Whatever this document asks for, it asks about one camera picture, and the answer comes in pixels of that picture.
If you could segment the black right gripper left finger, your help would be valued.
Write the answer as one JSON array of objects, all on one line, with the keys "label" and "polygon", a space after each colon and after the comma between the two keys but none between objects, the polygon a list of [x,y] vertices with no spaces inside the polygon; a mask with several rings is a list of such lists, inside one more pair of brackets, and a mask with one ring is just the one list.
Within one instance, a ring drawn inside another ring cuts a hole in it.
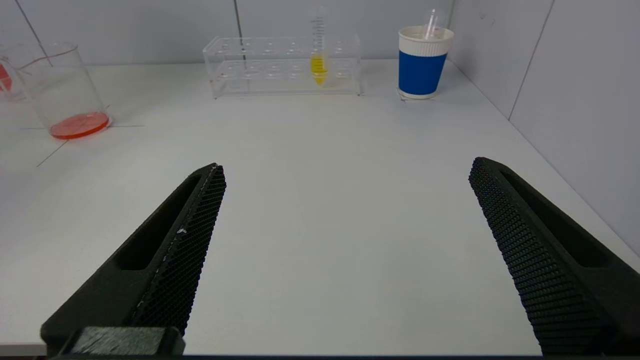
[{"label": "black right gripper left finger", "polygon": [[86,327],[185,334],[226,192],[219,164],[191,173],[41,326],[46,354]]}]

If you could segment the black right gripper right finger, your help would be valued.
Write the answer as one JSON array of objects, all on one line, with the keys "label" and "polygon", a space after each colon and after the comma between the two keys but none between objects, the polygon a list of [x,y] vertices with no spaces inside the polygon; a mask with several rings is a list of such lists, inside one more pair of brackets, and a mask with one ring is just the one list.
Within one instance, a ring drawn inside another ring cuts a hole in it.
[{"label": "black right gripper right finger", "polygon": [[639,273],[504,164],[468,180],[542,353],[638,356]]}]

